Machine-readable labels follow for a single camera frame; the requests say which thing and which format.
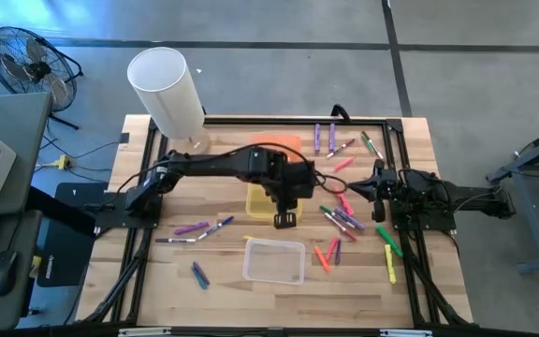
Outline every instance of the blue marker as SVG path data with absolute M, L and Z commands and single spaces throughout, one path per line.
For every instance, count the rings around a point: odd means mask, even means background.
M 220 222 L 219 224 L 213 226 L 211 229 L 209 229 L 209 230 L 206 231 L 205 233 L 201 234 L 201 236 L 198 237 L 198 239 L 201 240 L 201 239 L 205 238 L 206 236 L 212 234 L 214 231 L 220 229 L 223 225 L 229 224 L 229 223 L 232 221 L 232 219 L 234 219 L 234 216 L 228 216 L 228 217 L 226 218 L 226 220 Z

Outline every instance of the clear plastic container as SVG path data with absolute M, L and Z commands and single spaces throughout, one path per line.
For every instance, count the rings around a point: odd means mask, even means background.
M 242 276 L 250 281 L 301 285 L 305 280 L 305 245 L 250 239 L 247 241 Z
M 258 142 L 273 142 L 288 146 L 289 148 L 300 152 L 300 136 L 294 135 L 256 135 L 251 139 L 252 143 Z M 277 146 L 263 146 L 268 149 L 282 151 L 288 156 L 289 162 L 299 162 L 299 158 L 296 154 L 287 151 L 286 149 Z M 266 196 L 266 190 L 261 185 L 249 183 L 247 186 L 247 200 L 245 205 L 245 211 L 251 217 L 255 219 L 264 219 L 273 221 L 273 216 L 276 213 L 276 204 L 271 202 L 271 198 Z M 302 200 L 299 199 L 297 208 L 295 210 L 289 210 L 297 215 L 297 219 L 300 219 L 303 213 Z

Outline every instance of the electric fan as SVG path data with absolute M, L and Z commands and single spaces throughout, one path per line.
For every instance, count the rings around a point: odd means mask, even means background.
M 66 59 L 78 67 L 78 74 Z M 12 94 L 48 92 L 51 109 L 65 110 L 76 96 L 76 78 L 82 75 L 80 65 L 45 38 L 22 28 L 0 28 L 0 81 Z

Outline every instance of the yellow marker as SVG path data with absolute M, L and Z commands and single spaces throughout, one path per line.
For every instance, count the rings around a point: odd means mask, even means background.
M 397 283 L 397 276 L 394 274 L 394 268 L 392 267 L 392 250 L 390 249 L 389 244 L 384 245 L 384 250 L 386 251 L 386 265 L 388 267 L 388 278 L 390 279 L 391 284 Z

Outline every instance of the fan grille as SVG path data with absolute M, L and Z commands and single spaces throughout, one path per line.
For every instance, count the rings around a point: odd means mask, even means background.
M 52 45 L 43 37 L 16 27 L 0 28 L 0 57 L 2 55 L 11 56 L 14 61 L 21 66 L 28 66 L 33 63 L 33 60 L 26 52 L 26 41 L 32 38 L 36 40 L 42 47 L 39 51 L 41 61 L 45 62 L 51 69 L 51 74 L 57 76 L 65 82 L 67 95 L 59 99 L 53 99 L 53 111 L 61 111 L 67 109 L 72 104 L 76 96 L 76 81 L 72 78 L 72 69 L 68 65 L 64 56 L 56 52 Z M 43 93 L 51 92 L 51 87 L 44 80 L 33 82 L 29 80 L 19 80 L 11 76 L 0 62 L 0 81 L 12 93 Z

